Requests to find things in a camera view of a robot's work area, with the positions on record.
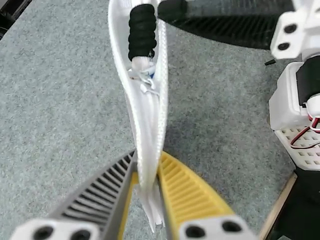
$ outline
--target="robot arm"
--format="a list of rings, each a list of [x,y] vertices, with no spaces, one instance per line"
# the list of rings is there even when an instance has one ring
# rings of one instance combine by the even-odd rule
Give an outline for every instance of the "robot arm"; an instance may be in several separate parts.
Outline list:
[[[165,152],[157,180],[167,239],[257,239],[209,185]],[[97,172],[47,218],[19,226],[11,240],[122,239],[137,183],[137,153],[133,150]]]

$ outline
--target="white robot part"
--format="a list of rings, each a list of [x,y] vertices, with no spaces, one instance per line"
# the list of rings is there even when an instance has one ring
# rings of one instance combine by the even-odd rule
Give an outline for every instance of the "white robot part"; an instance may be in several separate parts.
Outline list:
[[[307,109],[299,105],[296,72],[302,65],[303,62],[290,63],[277,81],[277,89],[269,100],[273,130],[310,124]]]
[[[320,53],[320,0],[294,0],[296,11],[283,13],[271,41],[277,59],[305,60]]]

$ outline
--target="screw hole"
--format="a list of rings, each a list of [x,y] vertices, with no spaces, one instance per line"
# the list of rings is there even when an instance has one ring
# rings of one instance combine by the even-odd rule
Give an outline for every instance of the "screw hole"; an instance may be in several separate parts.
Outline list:
[[[296,30],[297,30],[297,24],[290,24],[290,25],[285,26],[285,28],[284,28],[284,32],[286,34],[292,34]]]
[[[187,227],[185,234],[188,238],[198,239],[204,237],[206,232],[202,227],[192,225]]]
[[[43,226],[39,228],[33,235],[34,240],[48,239],[53,233],[54,229],[51,226]]]
[[[288,42],[284,42],[284,43],[281,43],[278,45],[278,49],[280,51],[287,50],[289,47],[290,47],[290,43],[288,43]]]
[[[222,224],[222,228],[224,231],[232,233],[240,232],[242,230],[241,226],[233,221],[225,221]]]
[[[79,230],[72,235],[71,240],[89,240],[90,235],[87,230]]]

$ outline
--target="white bracket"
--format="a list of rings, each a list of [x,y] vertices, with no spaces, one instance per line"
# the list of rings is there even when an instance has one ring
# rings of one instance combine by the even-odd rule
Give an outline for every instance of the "white bracket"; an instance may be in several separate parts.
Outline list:
[[[296,11],[283,13],[270,45],[277,59],[307,59],[320,52],[320,0],[304,0]]]

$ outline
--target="perforated white panel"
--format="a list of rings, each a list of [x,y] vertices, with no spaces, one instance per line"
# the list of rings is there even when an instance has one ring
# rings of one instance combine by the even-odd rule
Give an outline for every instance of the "perforated white panel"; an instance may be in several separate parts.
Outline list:
[[[292,139],[304,128],[305,126],[285,128],[274,132],[299,168],[320,171],[320,144],[310,149],[292,149],[290,147]],[[305,147],[317,141],[320,141],[320,134],[309,130],[294,145]]]

